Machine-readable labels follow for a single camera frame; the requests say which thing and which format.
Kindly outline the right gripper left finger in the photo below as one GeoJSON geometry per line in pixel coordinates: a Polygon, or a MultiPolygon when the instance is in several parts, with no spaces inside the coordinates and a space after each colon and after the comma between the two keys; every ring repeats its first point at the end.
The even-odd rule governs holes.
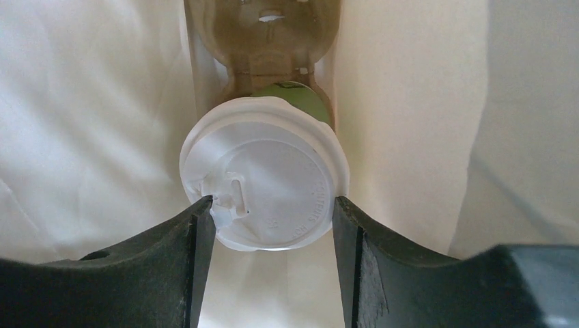
{"type": "Polygon", "coordinates": [[[1,261],[2,327],[196,327],[216,228],[205,196],[79,260],[1,261]]]}

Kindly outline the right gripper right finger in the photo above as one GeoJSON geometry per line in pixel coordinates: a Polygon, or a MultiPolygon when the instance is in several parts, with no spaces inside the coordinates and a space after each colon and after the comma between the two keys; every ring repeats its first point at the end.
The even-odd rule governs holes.
{"type": "Polygon", "coordinates": [[[458,260],[337,197],[333,239],[346,327],[577,327],[578,248],[498,245],[458,260]]]}

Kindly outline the tan paper bag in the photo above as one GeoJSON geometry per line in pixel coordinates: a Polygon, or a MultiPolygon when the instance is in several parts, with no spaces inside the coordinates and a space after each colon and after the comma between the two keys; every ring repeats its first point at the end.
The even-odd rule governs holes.
{"type": "MultiPolygon", "coordinates": [[[[338,197],[458,260],[578,248],[578,2],[340,2],[314,66],[338,197]]],[[[180,151],[227,73],[184,3],[1,2],[1,261],[79,260],[195,203],[180,151]]],[[[285,251],[215,236],[196,327],[346,327],[333,225],[285,251]]]]}

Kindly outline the green paper cup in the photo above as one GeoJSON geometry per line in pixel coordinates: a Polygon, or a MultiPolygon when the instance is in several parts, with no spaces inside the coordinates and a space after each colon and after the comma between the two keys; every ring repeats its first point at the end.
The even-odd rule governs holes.
{"type": "Polygon", "coordinates": [[[302,83],[296,81],[273,83],[253,92],[251,96],[281,98],[316,120],[324,122],[332,128],[334,127],[331,110],[328,109],[318,93],[302,83]]]}

